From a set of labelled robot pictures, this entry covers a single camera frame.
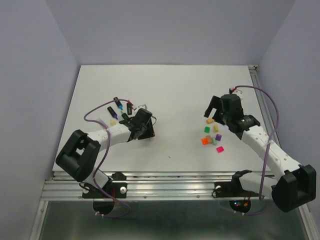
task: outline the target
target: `pink block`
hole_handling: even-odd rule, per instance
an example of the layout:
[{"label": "pink block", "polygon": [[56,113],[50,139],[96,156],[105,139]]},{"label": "pink block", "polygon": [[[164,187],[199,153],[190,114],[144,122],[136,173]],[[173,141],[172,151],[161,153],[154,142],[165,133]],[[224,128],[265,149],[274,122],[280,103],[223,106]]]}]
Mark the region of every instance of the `pink block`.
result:
[{"label": "pink block", "polygon": [[219,147],[216,148],[216,150],[218,151],[218,153],[221,153],[221,152],[223,152],[225,149],[224,149],[223,146],[219,146]]}]

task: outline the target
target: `green block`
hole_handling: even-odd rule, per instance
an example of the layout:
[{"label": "green block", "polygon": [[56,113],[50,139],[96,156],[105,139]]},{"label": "green block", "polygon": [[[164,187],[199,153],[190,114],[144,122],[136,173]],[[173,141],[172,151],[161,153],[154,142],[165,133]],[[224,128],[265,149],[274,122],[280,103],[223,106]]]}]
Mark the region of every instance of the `green block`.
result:
[{"label": "green block", "polygon": [[213,145],[217,145],[217,144],[218,144],[215,137],[212,137],[212,144],[213,144]]}]

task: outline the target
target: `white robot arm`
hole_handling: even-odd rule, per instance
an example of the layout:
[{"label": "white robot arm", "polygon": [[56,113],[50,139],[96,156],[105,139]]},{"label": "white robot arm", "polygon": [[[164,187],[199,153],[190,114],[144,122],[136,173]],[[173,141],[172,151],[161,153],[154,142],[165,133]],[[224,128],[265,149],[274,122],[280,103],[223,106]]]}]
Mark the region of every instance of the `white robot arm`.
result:
[{"label": "white robot arm", "polygon": [[112,179],[102,171],[96,171],[95,164],[98,153],[105,150],[109,144],[108,132],[110,134],[110,146],[126,143],[131,140],[141,140],[155,136],[151,121],[152,113],[143,106],[134,110],[135,116],[128,117],[122,114],[124,120],[110,128],[84,133],[76,130],[72,133],[55,162],[65,170],[78,183],[87,183],[98,189],[96,183],[102,188]]},{"label": "white robot arm", "polygon": [[[227,125],[232,133],[264,159],[269,136],[252,115],[244,115],[239,96],[213,96],[204,116],[208,117],[212,109],[216,109],[213,116],[216,122]],[[291,158],[274,141],[270,143],[267,166],[275,179],[264,179],[262,195],[273,199],[283,212],[289,212],[316,198],[316,170],[311,165],[303,166]],[[244,197],[248,191],[260,192],[261,176],[250,170],[243,170],[236,172],[231,182],[215,184],[219,186],[215,194],[218,198]],[[230,205],[235,211],[247,212],[247,205],[239,203]]]},{"label": "white robot arm", "polygon": [[[226,94],[221,98],[213,96],[204,114],[206,118],[213,108],[216,109],[213,119],[227,125],[232,133],[264,159],[268,135],[252,115],[244,115],[240,97],[236,94]],[[137,108],[135,112],[134,117],[123,116],[123,121],[108,129],[110,146],[155,135],[151,122],[152,113],[144,108]],[[95,163],[98,153],[108,146],[108,137],[105,129],[89,133],[76,130],[58,154],[57,165],[77,182],[87,183],[97,189],[93,178],[96,171]],[[316,198],[315,169],[310,165],[303,166],[292,159],[273,141],[270,144],[267,165],[274,174],[274,178],[264,179],[262,195],[273,199],[283,212],[289,212]],[[111,189],[120,189],[119,186],[115,187],[118,183],[112,185],[112,179],[100,170],[96,172],[95,181],[106,192]],[[250,170],[243,170],[236,172],[231,181],[214,184],[216,189],[213,192],[216,198],[243,198],[248,195],[248,192],[260,192],[261,176]],[[230,204],[230,206],[242,213],[250,210],[250,206],[241,204],[246,201],[238,201],[238,203],[240,204]]]}]

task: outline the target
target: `colored cube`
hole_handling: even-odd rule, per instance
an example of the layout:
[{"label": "colored cube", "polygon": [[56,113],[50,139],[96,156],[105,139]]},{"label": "colored cube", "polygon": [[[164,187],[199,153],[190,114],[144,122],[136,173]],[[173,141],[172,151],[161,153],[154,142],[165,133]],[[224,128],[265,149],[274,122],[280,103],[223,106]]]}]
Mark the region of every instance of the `colored cube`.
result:
[{"label": "colored cube", "polygon": [[110,125],[111,126],[114,126],[114,125],[116,125],[117,123],[115,122],[115,120],[113,120],[113,119],[110,119]]},{"label": "colored cube", "polygon": [[219,132],[218,124],[213,125],[213,131],[215,133]]},{"label": "colored cube", "polygon": [[212,144],[212,137],[210,135],[205,136],[205,138],[207,139],[208,144]]},{"label": "colored cube", "polygon": [[206,126],[206,127],[204,128],[204,132],[205,132],[205,133],[210,133],[210,127]]},{"label": "colored cube", "polygon": [[216,136],[215,136],[215,140],[217,140],[217,141],[220,141],[221,140],[221,135],[220,134],[217,134]]},{"label": "colored cube", "polygon": [[206,137],[202,138],[201,141],[202,141],[203,145],[207,145],[208,144],[208,139]]},{"label": "colored cube", "polygon": [[219,146],[216,148],[216,150],[218,151],[218,153],[222,153],[225,149],[223,146]]},{"label": "colored cube", "polygon": [[212,138],[212,144],[213,144],[213,145],[217,145],[217,144],[218,144],[218,143],[217,143],[217,140],[216,140],[214,137]]},{"label": "colored cube", "polygon": [[205,122],[207,124],[212,124],[215,120],[213,120],[212,118],[208,118]]}]

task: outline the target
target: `white wall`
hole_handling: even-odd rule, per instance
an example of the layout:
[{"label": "white wall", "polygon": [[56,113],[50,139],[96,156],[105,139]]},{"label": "white wall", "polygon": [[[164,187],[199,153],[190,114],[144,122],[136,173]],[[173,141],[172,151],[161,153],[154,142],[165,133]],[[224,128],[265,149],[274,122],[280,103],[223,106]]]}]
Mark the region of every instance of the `white wall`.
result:
[{"label": "white wall", "polygon": [[294,0],[46,0],[81,64],[257,64]]},{"label": "white wall", "polygon": [[[277,133],[281,146],[304,165],[311,164],[318,171],[318,176],[319,13],[319,0],[297,0],[258,68],[261,85],[274,97],[279,108],[280,126]],[[320,197],[309,205],[320,227]]]},{"label": "white wall", "polygon": [[0,239],[29,239],[78,65],[44,0],[0,1]]}]

